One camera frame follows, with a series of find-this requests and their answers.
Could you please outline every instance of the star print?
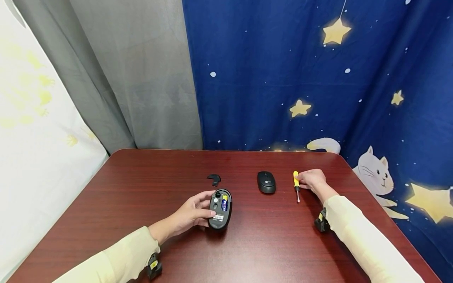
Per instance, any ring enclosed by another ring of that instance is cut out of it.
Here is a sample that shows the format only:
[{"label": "star print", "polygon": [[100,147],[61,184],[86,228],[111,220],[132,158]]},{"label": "star print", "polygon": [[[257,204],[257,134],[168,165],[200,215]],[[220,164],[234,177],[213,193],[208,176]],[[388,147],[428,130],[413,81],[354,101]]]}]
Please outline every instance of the star print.
[{"label": "star print", "polygon": [[343,25],[343,22],[341,21],[341,18],[338,18],[338,20],[331,25],[330,27],[325,27],[323,28],[324,33],[326,34],[326,37],[324,38],[324,43],[329,43],[329,42],[336,42],[338,44],[341,44],[343,41],[343,36],[351,30],[349,27],[345,27]]},{"label": "star print", "polygon": [[294,118],[295,116],[301,114],[306,115],[307,110],[311,107],[310,104],[303,104],[302,100],[297,100],[296,105],[291,107],[289,110],[291,111],[291,117]]},{"label": "star print", "polygon": [[422,208],[439,223],[444,217],[453,218],[453,206],[450,204],[450,190],[429,190],[411,183],[414,196],[406,200],[416,207]]},{"label": "star print", "polygon": [[395,104],[395,105],[400,105],[400,103],[404,100],[404,97],[402,96],[402,92],[401,90],[398,91],[398,92],[395,92],[393,94],[393,99],[392,99],[392,104]]}]

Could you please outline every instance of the blue curtain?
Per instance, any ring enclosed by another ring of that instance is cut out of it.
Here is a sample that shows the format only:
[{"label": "blue curtain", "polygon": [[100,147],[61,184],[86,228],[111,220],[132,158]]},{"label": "blue curtain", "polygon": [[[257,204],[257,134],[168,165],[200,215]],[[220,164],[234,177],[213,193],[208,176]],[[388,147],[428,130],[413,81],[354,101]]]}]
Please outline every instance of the blue curtain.
[{"label": "blue curtain", "polygon": [[183,0],[204,148],[341,152],[453,282],[452,6]]}]

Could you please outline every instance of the cartoon cat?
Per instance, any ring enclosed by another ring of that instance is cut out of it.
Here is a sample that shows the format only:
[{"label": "cartoon cat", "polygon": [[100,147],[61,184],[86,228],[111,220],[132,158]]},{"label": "cartoon cat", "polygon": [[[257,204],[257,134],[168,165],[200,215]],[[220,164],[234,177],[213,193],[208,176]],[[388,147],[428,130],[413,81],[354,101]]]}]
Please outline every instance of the cartoon cat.
[{"label": "cartoon cat", "polygon": [[[307,145],[307,149],[324,149],[327,152],[339,154],[341,147],[340,144],[334,139],[322,138],[311,141]],[[374,196],[388,216],[395,219],[409,218],[404,214],[391,210],[389,207],[397,206],[397,203],[382,197],[393,191],[394,186],[393,179],[390,176],[387,158],[382,157],[379,160],[373,155],[373,148],[370,146],[368,151],[362,154],[359,158],[357,167],[352,170]]]},{"label": "cartoon cat", "polygon": [[391,218],[409,218],[404,214],[391,210],[389,207],[397,206],[396,202],[382,197],[393,191],[394,186],[393,179],[389,173],[387,158],[382,157],[379,160],[373,155],[373,147],[370,146],[367,152],[359,158],[357,167],[352,170]]}]

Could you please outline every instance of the yellow screwdriver handle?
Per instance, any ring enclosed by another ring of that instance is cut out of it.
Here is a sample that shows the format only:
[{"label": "yellow screwdriver handle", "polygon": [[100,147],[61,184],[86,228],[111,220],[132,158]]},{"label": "yellow screwdriver handle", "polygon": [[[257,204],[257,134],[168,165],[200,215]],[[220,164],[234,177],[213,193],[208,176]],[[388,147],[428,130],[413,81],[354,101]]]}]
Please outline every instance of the yellow screwdriver handle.
[{"label": "yellow screwdriver handle", "polygon": [[294,171],[293,172],[293,181],[294,181],[294,186],[299,186],[299,180],[296,179],[296,177],[299,175],[299,172]]}]

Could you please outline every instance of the wooden table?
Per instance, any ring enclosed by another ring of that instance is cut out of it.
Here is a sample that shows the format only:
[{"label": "wooden table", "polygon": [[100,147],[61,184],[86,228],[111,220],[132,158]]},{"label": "wooden table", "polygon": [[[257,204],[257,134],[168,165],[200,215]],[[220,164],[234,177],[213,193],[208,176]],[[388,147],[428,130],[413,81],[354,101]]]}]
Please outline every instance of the wooden table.
[{"label": "wooden table", "polygon": [[[225,234],[194,228],[162,247],[155,282],[368,282],[333,232],[319,233],[322,209],[310,191],[296,203],[294,170],[320,168],[356,204],[426,282],[439,282],[344,159],[333,153],[124,149],[114,153],[25,260],[10,282],[51,282],[134,230],[176,211],[190,196],[219,188],[234,201]],[[277,192],[258,191],[259,171]]]}]

